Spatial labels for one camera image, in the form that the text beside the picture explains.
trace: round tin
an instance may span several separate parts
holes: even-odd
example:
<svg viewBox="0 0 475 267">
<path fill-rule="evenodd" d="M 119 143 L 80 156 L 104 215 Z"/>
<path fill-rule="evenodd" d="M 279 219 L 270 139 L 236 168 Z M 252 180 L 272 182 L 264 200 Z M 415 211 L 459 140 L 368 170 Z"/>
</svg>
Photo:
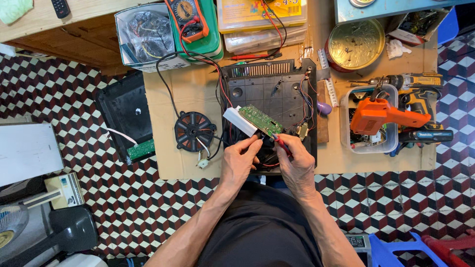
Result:
<svg viewBox="0 0 475 267">
<path fill-rule="evenodd" d="M 373 63 L 385 43 L 381 24 L 370 19 L 336 26 L 325 43 L 330 66 L 340 72 L 352 72 Z"/>
<path fill-rule="evenodd" d="M 375 0 L 350 0 L 350 3 L 358 8 L 364 8 L 371 5 Z"/>
</svg>

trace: black shirt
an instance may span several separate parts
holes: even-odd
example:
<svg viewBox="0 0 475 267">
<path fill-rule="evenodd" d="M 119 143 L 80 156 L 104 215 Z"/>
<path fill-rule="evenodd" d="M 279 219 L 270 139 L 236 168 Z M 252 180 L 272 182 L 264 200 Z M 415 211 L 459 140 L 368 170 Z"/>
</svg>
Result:
<svg viewBox="0 0 475 267">
<path fill-rule="evenodd" d="M 297 201 L 256 182 L 244 183 L 214 228 L 196 266 L 323 266 Z"/>
</svg>

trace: hand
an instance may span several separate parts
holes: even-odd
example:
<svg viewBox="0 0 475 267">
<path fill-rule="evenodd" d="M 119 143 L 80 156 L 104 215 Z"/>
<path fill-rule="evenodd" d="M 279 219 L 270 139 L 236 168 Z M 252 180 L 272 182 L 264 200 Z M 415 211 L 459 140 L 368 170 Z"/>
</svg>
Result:
<svg viewBox="0 0 475 267">
<path fill-rule="evenodd" d="M 229 146 L 224 150 L 221 162 L 221 177 L 219 185 L 231 189 L 233 192 L 239 191 L 246 181 L 251 168 L 256 167 L 253 163 L 259 163 L 256 154 L 262 146 L 262 140 L 257 135 Z"/>
<path fill-rule="evenodd" d="M 278 134 L 280 139 L 289 147 L 294 160 L 290 162 L 285 150 L 275 143 L 280 163 L 280 171 L 285 184 L 296 199 L 309 199 L 316 195 L 314 183 L 315 158 L 305 149 L 302 141 L 297 136 Z"/>
</svg>

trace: white board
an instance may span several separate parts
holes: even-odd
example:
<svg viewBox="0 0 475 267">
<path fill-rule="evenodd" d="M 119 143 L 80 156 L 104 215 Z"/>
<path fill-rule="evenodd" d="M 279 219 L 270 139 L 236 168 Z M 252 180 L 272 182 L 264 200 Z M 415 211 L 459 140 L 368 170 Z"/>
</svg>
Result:
<svg viewBox="0 0 475 267">
<path fill-rule="evenodd" d="M 0 125 L 0 186 L 63 167 L 51 124 Z"/>
</svg>

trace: tape measure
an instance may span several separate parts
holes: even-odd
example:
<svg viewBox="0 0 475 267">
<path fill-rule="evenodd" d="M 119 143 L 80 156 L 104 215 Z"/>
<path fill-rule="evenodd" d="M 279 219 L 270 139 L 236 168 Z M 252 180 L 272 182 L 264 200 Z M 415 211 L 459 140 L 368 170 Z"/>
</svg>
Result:
<svg viewBox="0 0 475 267">
<path fill-rule="evenodd" d="M 201 13 L 198 0 L 165 0 L 165 4 L 167 4 L 168 10 L 175 21 L 178 32 L 181 32 L 181 29 L 190 20 L 199 18 L 199 22 L 188 27 L 188 30 L 183 34 L 182 39 L 185 42 L 191 43 L 208 36 L 209 28 Z"/>
<path fill-rule="evenodd" d="M 328 60 L 325 54 L 325 50 L 320 48 L 317 50 L 318 59 L 320 61 L 320 66 L 322 69 L 329 68 Z M 336 96 L 335 86 L 333 85 L 332 77 L 325 79 L 325 84 L 327 85 L 328 95 L 330 96 L 330 101 L 332 102 L 332 107 L 338 107 L 338 97 Z"/>
</svg>

